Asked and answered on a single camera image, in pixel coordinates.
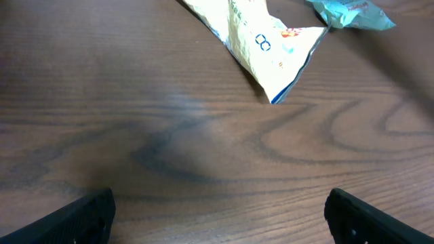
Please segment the yellow snack bag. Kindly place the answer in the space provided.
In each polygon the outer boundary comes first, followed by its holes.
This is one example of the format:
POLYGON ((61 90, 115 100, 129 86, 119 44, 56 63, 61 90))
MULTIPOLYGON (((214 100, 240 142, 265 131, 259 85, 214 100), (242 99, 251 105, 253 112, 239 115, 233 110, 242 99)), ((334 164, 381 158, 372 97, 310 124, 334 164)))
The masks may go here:
POLYGON ((283 102, 299 80, 328 27, 288 28, 266 1, 184 0, 263 88, 283 102))

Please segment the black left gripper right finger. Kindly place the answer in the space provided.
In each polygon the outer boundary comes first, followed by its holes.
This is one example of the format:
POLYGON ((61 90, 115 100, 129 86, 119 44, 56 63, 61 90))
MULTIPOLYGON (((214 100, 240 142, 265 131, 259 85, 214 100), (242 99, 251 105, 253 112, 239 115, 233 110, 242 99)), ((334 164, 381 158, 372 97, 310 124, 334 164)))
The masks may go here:
POLYGON ((433 244, 433 237, 340 188, 330 191, 324 217, 335 244, 433 244))

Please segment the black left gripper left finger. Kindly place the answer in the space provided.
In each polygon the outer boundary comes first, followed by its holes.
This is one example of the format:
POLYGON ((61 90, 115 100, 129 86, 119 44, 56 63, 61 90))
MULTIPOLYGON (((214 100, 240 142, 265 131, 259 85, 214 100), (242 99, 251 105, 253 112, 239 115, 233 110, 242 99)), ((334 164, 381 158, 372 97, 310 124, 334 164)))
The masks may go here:
POLYGON ((107 244, 115 212, 113 192, 105 188, 1 237, 1 244, 107 244))

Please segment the teal wet wipes pack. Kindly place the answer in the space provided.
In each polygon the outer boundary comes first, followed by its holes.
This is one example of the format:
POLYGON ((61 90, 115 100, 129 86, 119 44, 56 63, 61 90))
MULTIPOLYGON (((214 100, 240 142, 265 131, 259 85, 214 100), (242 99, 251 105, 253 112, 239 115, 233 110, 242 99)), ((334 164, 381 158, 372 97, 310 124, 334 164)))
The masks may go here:
POLYGON ((315 11, 333 28, 385 31, 396 24, 368 0, 308 0, 315 11))

